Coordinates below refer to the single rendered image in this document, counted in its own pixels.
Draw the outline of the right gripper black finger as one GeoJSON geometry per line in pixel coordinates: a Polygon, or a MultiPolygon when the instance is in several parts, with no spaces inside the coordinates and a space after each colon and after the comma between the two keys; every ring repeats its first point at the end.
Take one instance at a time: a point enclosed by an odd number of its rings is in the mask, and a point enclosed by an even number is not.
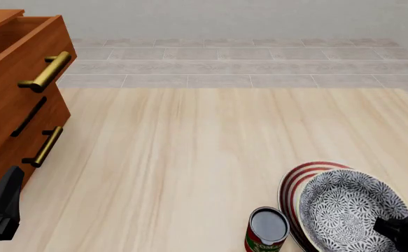
{"type": "Polygon", "coordinates": [[[390,239],[399,252],[408,252],[408,217],[388,220],[377,218],[374,230],[390,239]]]}

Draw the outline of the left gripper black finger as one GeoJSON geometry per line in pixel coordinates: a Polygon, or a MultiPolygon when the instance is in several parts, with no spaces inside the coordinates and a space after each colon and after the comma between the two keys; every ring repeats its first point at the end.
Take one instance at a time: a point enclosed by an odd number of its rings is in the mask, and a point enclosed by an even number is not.
{"type": "Polygon", "coordinates": [[[20,193],[24,172],[12,166],[0,180],[0,214],[20,213],[20,193]]]}

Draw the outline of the black-and-white patterned bowl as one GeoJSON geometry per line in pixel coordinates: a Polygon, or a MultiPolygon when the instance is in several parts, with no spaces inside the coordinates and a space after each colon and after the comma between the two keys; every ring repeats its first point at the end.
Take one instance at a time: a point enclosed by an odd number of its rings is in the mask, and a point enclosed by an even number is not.
{"type": "Polygon", "coordinates": [[[398,252],[374,230],[377,218],[408,217],[408,208],[387,184],[353,169],[332,169],[309,180],[297,215],[319,252],[398,252]]]}

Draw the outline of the white plate with red rings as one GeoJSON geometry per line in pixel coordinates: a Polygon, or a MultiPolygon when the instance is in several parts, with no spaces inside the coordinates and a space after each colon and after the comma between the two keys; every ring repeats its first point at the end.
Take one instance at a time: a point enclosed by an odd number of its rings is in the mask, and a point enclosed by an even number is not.
{"type": "Polygon", "coordinates": [[[297,203],[300,191],[305,184],[321,172],[331,169],[351,169],[346,165],[328,161],[314,161],[303,163],[288,171],[281,179],[277,191],[277,201],[279,210],[286,216],[290,224],[290,234],[305,252],[319,252],[311,244],[300,226],[297,215],[297,203]]]}

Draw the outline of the low wooden drawer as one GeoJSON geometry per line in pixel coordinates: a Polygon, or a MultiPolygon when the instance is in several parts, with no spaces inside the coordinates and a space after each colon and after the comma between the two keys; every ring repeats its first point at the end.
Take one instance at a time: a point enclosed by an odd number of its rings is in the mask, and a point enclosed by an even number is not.
{"type": "Polygon", "coordinates": [[[42,131],[62,127],[68,119],[69,116],[47,120],[33,119],[19,136],[7,140],[0,148],[0,180],[10,167],[18,166],[24,172],[22,184],[27,184],[36,168],[30,164],[23,164],[22,159],[36,156],[48,138],[42,135],[42,131]]]}

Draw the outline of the open wooden drawer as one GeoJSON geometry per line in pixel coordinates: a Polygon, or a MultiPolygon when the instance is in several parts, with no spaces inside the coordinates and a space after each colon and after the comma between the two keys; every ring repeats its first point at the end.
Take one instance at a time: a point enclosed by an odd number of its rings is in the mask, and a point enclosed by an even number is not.
{"type": "Polygon", "coordinates": [[[76,58],[62,16],[17,17],[0,27],[0,134],[9,136],[69,66],[48,73],[63,52],[76,58]]]}

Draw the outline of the red tomato tin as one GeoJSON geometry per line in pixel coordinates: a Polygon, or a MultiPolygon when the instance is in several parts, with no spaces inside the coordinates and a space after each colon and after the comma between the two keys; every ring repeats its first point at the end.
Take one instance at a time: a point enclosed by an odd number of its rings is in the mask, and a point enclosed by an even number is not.
{"type": "Polygon", "coordinates": [[[290,233],[287,218],[273,207],[259,207],[248,219],[246,252],[279,252],[290,233]]]}

